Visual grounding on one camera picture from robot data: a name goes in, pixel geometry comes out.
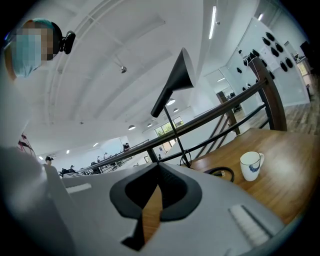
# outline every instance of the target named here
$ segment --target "metal railing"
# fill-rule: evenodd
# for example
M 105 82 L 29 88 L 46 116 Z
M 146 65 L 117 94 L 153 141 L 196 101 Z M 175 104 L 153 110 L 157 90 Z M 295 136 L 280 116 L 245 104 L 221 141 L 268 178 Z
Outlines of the metal railing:
M 237 129 L 239 126 L 244 124 L 246 121 L 248 121 L 250 118 L 252 118 L 256 113 L 258 113 L 260 110 L 265 108 L 266 114 L 267 114 L 267 120 L 262 123 L 260 128 L 265 126 L 267 123 L 269 123 L 271 130 L 280 130 L 280 131 L 286 131 L 287 130 L 287 123 L 286 123 L 286 117 L 284 108 L 278 93 L 278 90 L 276 88 L 276 85 L 274 84 L 270 74 L 268 73 L 267 69 L 262 64 L 261 60 L 259 58 L 254 58 L 250 63 L 249 66 L 251 67 L 252 71 L 255 73 L 257 78 L 260 78 L 260 81 L 257 82 L 255 85 L 251 86 L 241 94 L 231 98 L 227 102 L 224 102 L 217 107 L 205 112 L 204 114 L 198 116 L 197 118 L 191 120 L 188 123 L 185 123 L 184 125 L 177 127 L 176 132 L 178 136 L 182 136 L 186 133 L 189 133 L 196 128 L 212 121 L 215 118 L 218 118 L 222 115 L 224 115 L 226 112 L 232 110 L 235 106 L 241 104 L 245 100 L 247 100 L 249 97 L 253 96 L 256 93 L 259 93 L 261 96 L 261 99 L 263 101 L 263 105 L 257 107 L 255 110 L 253 110 L 250 114 L 248 114 L 244 119 L 241 121 L 229 126 L 226 130 L 220 132 L 217 135 L 214 135 L 210 137 L 209 139 L 199 143 L 198 145 L 188 148 L 187 150 L 189 152 L 192 152 L 194 150 L 197 150 L 205 145 L 208 145 L 216 140 L 218 140 L 221 137 L 225 137 L 228 133 L 231 131 Z M 110 157 L 106 160 L 103 160 L 95 165 L 89 166 L 87 168 L 84 168 L 83 171 L 92 170 L 93 168 L 98 168 L 106 165 L 113 164 L 115 162 L 121 161 L 123 159 L 126 159 L 128 157 L 133 157 L 137 154 L 140 154 L 142 152 L 147 151 L 149 154 L 149 157 L 152 162 L 165 162 L 169 161 L 171 159 L 181 157 L 182 152 L 173 154 L 171 156 L 162 158 L 161 160 L 158 160 L 153 148 L 171 141 L 175 138 L 174 132 L 170 131 L 168 133 L 165 133 L 164 135 L 155 138 L 153 140 L 150 140 L 142 145 L 139 145 L 137 147 L 132 147 L 130 150 L 121 153 L 120 155 L 116 155 L 113 157 Z

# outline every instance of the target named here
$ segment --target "wooden table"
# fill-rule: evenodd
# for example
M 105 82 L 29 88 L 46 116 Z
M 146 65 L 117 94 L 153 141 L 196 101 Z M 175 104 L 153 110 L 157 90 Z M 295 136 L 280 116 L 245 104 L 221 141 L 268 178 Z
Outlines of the wooden table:
M 192 161 L 192 168 L 201 172 L 220 166 L 231 168 L 236 185 L 288 224 L 303 211 L 317 184 L 319 142 L 315 135 L 250 128 L 228 144 Z M 240 157 L 249 151 L 265 156 L 258 178 L 250 182 L 244 179 L 240 168 Z M 157 230 L 161 210 L 161 191 L 157 187 L 143 209 L 145 241 Z

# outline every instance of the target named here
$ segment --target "white mug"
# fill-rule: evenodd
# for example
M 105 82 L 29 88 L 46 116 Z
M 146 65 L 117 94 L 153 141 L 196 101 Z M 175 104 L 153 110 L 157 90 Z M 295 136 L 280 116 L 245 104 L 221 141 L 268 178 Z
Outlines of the white mug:
M 242 175 L 248 182 L 254 181 L 264 163 L 265 155 L 255 151 L 247 152 L 240 157 Z

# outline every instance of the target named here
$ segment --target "ceiling light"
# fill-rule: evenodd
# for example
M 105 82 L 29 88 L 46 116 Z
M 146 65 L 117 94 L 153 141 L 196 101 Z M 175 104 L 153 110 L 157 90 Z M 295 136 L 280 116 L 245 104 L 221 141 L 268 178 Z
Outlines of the ceiling light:
M 170 106 L 170 105 L 172 105 L 172 104 L 175 103 L 175 102 L 176 102 L 175 99 L 170 98 L 170 99 L 168 100 L 168 103 L 167 103 L 166 105 L 167 105 L 167 106 Z
M 212 38 L 212 35 L 214 33 L 215 21 L 216 21 L 216 7 L 214 6 L 212 11 L 212 21 L 211 21 L 209 39 Z
M 131 130 L 133 130 L 134 128 L 136 128 L 134 125 L 130 125 L 129 128 L 128 128 L 128 130 L 131 131 Z

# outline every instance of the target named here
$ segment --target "cup handle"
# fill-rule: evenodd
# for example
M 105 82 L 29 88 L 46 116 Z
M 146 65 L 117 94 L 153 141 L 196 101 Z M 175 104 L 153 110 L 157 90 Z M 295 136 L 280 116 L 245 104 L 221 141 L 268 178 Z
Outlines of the cup handle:
M 265 160 L 265 155 L 262 153 L 259 153 L 259 155 L 260 155 L 260 166 L 262 166 L 262 164 L 264 163 L 264 160 Z

